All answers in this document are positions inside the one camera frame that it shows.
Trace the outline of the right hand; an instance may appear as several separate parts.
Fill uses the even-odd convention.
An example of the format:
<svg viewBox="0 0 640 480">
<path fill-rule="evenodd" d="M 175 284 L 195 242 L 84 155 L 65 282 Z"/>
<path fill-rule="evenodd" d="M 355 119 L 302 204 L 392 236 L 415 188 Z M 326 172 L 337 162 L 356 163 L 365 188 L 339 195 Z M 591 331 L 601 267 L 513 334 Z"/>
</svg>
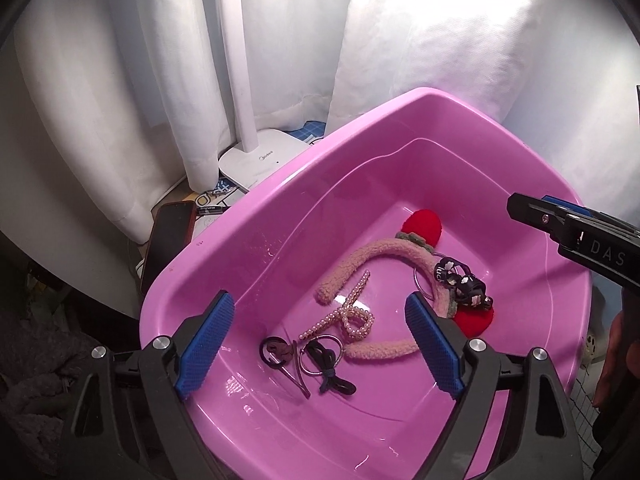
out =
<svg viewBox="0 0 640 480">
<path fill-rule="evenodd" d="M 602 408 L 627 372 L 639 377 L 639 339 L 630 340 L 628 315 L 620 312 L 611 325 L 608 350 L 592 401 L 595 408 Z"/>
</svg>

